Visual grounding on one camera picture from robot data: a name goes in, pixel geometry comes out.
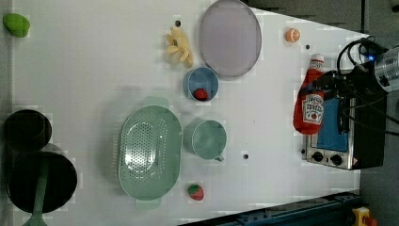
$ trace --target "ketchup label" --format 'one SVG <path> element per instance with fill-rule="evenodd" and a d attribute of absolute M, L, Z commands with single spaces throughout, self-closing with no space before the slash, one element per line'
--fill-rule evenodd
<path fill-rule="evenodd" d="M 302 102 L 303 121 L 312 124 L 320 124 L 323 119 L 324 100 L 317 94 L 309 94 Z"/>

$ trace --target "toy fruit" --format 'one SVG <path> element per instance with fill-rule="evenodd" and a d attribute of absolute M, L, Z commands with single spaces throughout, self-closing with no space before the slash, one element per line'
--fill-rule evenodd
<path fill-rule="evenodd" d="M 295 29 L 291 28 L 287 32 L 285 32 L 285 39 L 289 42 L 296 42 L 300 38 L 300 32 Z"/>
<path fill-rule="evenodd" d="M 15 13 L 4 16 L 3 24 L 13 36 L 18 38 L 25 37 L 30 27 L 30 22 L 25 17 Z"/>
<path fill-rule="evenodd" d="M 188 195 L 195 201 L 203 200 L 203 189 L 199 185 L 191 185 L 187 189 Z"/>
<path fill-rule="evenodd" d="M 181 22 L 176 21 L 175 25 L 170 29 L 171 35 L 167 34 L 167 39 L 170 46 L 167 48 L 167 52 L 174 54 L 178 51 L 182 53 L 180 61 L 186 61 L 188 68 L 193 66 L 193 55 L 191 54 L 190 48 L 188 46 L 187 36 L 184 34 L 182 29 L 180 29 Z"/>
<path fill-rule="evenodd" d="M 194 91 L 194 97 L 199 101 L 205 101 L 208 99 L 208 93 L 205 91 L 205 89 L 196 89 Z"/>

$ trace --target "orange fruit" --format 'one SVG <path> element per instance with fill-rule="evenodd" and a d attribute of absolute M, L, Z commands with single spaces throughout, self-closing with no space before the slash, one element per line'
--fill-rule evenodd
<path fill-rule="evenodd" d="M 285 32 L 285 39 L 289 42 L 296 42 L 300 38 L 300 32 L 295 29 L 291 28 L 287 32 Z"/>

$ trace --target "light blue mug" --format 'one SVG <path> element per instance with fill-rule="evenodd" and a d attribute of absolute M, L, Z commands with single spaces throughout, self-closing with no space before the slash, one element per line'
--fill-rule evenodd
<path fill-rule="evenodd" d="M 214 70 L 206 67 L 200 67 L 187 73 L 183 80 L 184 95 L 197 101 L 194 97 L 196 89 L 204 89 L 208 93 L 208 99 L 205 102 L 214 99 L 217 94 L 219 82 Z"/>
<path fill-rule="evenodd" d="M 190 153 L 203 159 L 223 161 L 221 155 L 226 147 L 227 134 L 217 121 L 195 120 L 184 129 L 184 146 Z"/>

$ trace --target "white table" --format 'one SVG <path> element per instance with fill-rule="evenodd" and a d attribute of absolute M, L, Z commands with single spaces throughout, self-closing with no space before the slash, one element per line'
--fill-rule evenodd
<path fill-rule="evenodd" d="M 28 37 L 13 46 L 14 108 L 46 114 L 54 129 L 51 142 L 78 171 L 72 199 L 44 215 L 49 226 L 177 225 L 359 189 L 359 171 L 301 159 L 303 137 L 292 114 L 310 56 L 323 54 L 326 70 L 334 68 L 339 51 L 361 34 L 253 9 L 263 31 L 258 62 L 236 80 L 221 79 L 216 98 L 198 104 L 183 95 L 188 69 L 169 63 L 165 35 L 180 19 L 194 68 L 203 66 L 198 30 L 213 2 L 14 2 L 15 12 L 31 22 Z M 285 42 L 288 27 L 301 31 L 299 42 Z M 148 95 L 168 97 L 183 127 L 196 117 L 221 121 L 229 140 L 222 163 L 182 149 L 178 182 L 158 209 L 141 211 L 117 177 L 118 132 Z M 203 202 L 186 195 L 191 182 L 203 185 Z M 30 214 L 12 207 L 9 216 L 22 225 Z"/>

